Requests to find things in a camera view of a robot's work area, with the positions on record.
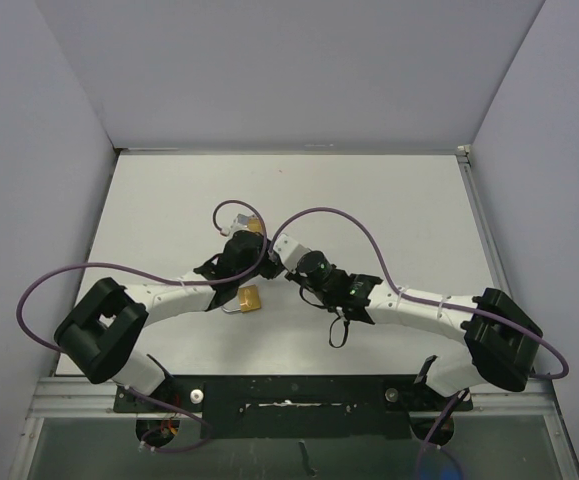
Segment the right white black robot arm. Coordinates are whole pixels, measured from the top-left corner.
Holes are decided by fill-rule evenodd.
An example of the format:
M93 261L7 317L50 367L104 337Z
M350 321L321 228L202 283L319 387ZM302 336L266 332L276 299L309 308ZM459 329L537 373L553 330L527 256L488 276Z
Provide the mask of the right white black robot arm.
M475 297L419 290L398 293L380 277L337 268L318 250L299 247L290 252L283 247L277 254L287 279L348 323L398 325L461 345L460 352L433 354L423 362L414 384L421 406L438 408L450 396L485 383L510 392L525 389L538 343L485 315L500 315L537 337L542 331L504 292L487 288Z

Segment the brass padlock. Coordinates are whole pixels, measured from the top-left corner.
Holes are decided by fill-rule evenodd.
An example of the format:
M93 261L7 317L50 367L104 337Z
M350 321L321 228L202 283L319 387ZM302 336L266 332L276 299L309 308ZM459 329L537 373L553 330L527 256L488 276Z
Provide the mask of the brass padlock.
M237 306L222 306L222 312L228 315L246 314L262 308L262 301L256 285L240 287L237 292L237 300Z
M261 221L257 217L249 217L246 227L249 231L254 233L262 233L264 230Z

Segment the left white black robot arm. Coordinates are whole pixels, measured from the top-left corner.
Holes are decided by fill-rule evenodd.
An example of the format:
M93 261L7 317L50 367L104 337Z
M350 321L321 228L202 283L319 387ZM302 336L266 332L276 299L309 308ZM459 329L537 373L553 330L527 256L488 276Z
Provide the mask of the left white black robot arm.
M238 231L222 252L171 285L123 286L102 278L58 326L54 340L91 383L111 380L137 391L149 410L162 410L171 402L173 387L163 368L136 349L142 331L182 314L218 309L257 276L277 277L284 267L266 241L260 233Z

